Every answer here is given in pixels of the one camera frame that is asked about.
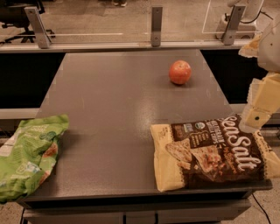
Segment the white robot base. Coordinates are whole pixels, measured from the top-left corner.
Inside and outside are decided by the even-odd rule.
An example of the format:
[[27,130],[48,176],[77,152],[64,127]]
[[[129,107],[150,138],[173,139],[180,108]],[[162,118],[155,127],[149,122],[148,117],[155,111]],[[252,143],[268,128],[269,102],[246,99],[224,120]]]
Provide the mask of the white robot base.
[[221,16],[216,38],[222,39],[226,31],[235,32],[237,39],[252,39],[256,34],[256,20],[261,14],[264,0],[227,0],[232,10]]

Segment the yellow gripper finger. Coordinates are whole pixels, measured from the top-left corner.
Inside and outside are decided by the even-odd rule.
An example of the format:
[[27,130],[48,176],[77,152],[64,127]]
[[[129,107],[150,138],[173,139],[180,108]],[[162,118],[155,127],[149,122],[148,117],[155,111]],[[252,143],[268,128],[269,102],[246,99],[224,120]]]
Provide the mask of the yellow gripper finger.
[[247,105],[241,114],[239,128],[245,133],[259,130],[280,109],[280,73],[268,72],[254,78],[248,89]]
[[238,54],[245,58],[257,58],[261,36],[256,35],[248,44],[244,45]]

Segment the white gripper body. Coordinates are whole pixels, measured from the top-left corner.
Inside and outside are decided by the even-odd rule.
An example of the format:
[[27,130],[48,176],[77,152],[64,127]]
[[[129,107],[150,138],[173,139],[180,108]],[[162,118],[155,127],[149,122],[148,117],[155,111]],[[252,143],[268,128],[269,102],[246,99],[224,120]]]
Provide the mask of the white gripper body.
[[280,14],[264,29],[258,48],[258,66],[280,73]]

